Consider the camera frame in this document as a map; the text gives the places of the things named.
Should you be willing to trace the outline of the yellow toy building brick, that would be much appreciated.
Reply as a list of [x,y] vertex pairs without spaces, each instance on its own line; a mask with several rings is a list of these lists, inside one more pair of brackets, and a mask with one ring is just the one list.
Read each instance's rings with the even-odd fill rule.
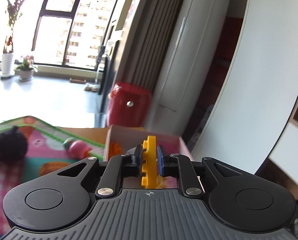
[[157,141],[156,137],[149,135],[142,144],[142,164],[141,164],[141,186],[145,189],[155,189],[157,187]]

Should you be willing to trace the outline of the pink round toy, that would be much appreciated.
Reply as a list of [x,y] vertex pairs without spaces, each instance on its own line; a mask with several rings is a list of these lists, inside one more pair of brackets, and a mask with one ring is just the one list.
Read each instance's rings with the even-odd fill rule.
[[92,147],[90,147],[87,143],[74,138],[66,139],[63,142],[63,146],[68,156],[77,160],[89,157],[90,151],[92,150]]

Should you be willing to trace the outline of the black plush toy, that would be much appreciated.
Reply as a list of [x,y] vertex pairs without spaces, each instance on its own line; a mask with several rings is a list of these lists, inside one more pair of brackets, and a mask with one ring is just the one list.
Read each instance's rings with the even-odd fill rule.
[[28,142],[18,126],[0,132],[0,162],[15,163],[22,160],[28,150]]

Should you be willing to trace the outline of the cardboard box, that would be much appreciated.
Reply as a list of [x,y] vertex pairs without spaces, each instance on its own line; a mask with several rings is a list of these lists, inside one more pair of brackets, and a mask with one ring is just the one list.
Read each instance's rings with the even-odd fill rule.
[[116,154],[105,163],[105,169],[96,193],[104,198],[118,195],[126,177],[141,177],[141,189],[146,196],[155,195],[158,177],[176,178],[182,195],[193,197],[194,191],[201,193],[197,174],[189,157],[167,154],[162,145],[157,145],[154,135],[149,135],[133,152]]

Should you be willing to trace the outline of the orange pumpkin toy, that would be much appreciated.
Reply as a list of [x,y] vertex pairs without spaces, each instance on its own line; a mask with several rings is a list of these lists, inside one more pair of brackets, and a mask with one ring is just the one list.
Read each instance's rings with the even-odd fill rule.
[[108,159],[110,159],[115,155],[121,155],[122,153],[123,153],[123,149],[119,143],[111,142],[109,144]]

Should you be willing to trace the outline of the white slippers pair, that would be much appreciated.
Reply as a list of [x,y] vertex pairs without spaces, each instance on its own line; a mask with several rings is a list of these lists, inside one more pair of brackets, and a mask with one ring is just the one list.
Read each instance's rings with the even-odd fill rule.
[[84,90],[85,91],[91,91],[91,92],[98,92],[101,88],[101,85],[99,84],[90,84],[90,83],[87,83]]

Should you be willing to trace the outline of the colourful cartoon play mat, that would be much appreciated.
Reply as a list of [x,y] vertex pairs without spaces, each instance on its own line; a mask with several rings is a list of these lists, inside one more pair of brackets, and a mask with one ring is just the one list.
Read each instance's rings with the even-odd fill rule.
[[3,198],[13,187],[37,178],[40,167],[52,161],[72,164],[64,148],[69,138],[82,140],[92,147],[91,154],[103,158],[106,128],[59,128],[33,116],[24,116],[0,123],[0,132],[18,126],[28,141],[25,158],[16,164],[0,163],[0,237],[9,231],[9,224],[2,210]]

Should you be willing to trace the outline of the white air conditioner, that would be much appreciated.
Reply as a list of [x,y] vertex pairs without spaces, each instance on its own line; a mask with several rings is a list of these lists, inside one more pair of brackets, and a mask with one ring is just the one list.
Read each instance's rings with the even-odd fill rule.
[[182,135],[205,83],[230,0],[183,0],[146,131]]

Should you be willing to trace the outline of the grey curtain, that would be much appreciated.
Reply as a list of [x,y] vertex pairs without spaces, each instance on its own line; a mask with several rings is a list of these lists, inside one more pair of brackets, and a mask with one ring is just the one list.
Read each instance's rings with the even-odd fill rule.
[[116,81],[154,92],[183,0],[140,0],[125,41]]

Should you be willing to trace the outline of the pink flower pot plant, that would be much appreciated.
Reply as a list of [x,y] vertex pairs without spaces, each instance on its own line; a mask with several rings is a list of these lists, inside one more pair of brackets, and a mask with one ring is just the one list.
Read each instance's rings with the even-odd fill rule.
[[30,81],[34,76],[34,73],[38,72],[37,66],[34,65],[33,55],[24,57],[23,61],[15,68],[15,70],[19,71],[19,81]]

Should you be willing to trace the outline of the tall white plant pot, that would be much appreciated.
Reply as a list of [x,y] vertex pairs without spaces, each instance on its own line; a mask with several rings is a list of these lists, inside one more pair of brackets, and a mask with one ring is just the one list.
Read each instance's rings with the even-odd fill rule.
[[13,53],[2,55],[0,78],[7,79],[15,75]]

